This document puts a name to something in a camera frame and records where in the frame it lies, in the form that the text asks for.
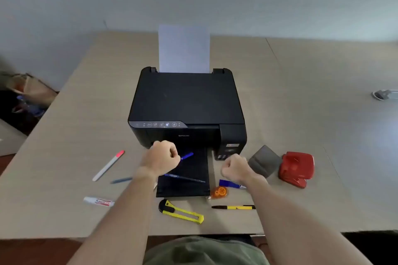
green shirt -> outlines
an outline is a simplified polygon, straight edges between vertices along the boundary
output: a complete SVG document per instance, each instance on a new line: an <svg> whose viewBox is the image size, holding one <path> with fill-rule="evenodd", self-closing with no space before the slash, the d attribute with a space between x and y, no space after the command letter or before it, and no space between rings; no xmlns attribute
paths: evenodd
<svg viewBox="0 0 398 265"><path fill-rule="evenodd" d="M175 239L148 250L144 265L174 264L269 265L263 252L239 241L220 241L191 236Z"/></svg>

desk surface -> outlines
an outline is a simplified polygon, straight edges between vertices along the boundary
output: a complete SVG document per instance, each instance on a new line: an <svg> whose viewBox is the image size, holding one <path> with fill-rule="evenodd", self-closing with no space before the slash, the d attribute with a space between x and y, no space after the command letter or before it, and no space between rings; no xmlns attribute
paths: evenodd
<svg viewBox="0 0 398 265"><path fill-rule="evenodd" d="M316 170L306 189L271 176L273 187L339 231L398 228L398 103L370 92L397 87L392 43L211 39L211 67L232 70L246 120L249 158L263 144L277 154L311 153ZM116 199L144 148L127 124L142 67L158 67L157 34L107 32L0 177L0 238L86 237L105 207L84 196ZM121 149L119 161L92 177ZM210 161L210 179L221 162ZM150 235L262 233L255 211L213 210L204 198L175 199L202 213L201 225L162 215L153 202ZM231 189L223 204L251 204Z"/></svg>

fist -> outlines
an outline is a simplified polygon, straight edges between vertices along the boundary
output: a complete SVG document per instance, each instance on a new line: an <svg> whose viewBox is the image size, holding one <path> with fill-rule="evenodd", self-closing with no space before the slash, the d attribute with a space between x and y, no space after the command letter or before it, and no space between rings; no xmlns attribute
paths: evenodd
<svg viewBox="0 0 398 265"><path fill-rule="evenodd" d="M158 177L174 169L180 160L175 144L169 141L156 141L142 157L141 166Z"/></svg>
<svg viewBox="0 0 398 265"><path fill-rule="evenodd" d="M221 175L237 184L246 186L250 178L257 174L249 167L245 157L234 154L225 160L221 167Z"/></svg>

brown paper bag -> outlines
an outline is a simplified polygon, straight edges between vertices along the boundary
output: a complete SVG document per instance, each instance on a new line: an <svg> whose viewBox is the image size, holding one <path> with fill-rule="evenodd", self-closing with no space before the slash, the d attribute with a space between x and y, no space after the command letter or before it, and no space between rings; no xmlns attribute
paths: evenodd
<svg viewBox="0 0 398 265"><path fill-rule="evenodd" d="M28 75L14 75L7 82L7 88L23 95L29 102L49 107L57 93L39 79Z"/></svg>

red hole punch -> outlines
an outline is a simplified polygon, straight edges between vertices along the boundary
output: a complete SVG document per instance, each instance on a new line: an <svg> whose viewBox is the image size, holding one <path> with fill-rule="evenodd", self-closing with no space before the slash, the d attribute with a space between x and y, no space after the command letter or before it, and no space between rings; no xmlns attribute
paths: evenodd
<svg viewBox="0 0 398 265"><path fill-rule="evenodd" d="M301 189L307 185L307 179L314 175L314 157L301 152L287 152L282 156L278 176L283 181Z"/></svg>

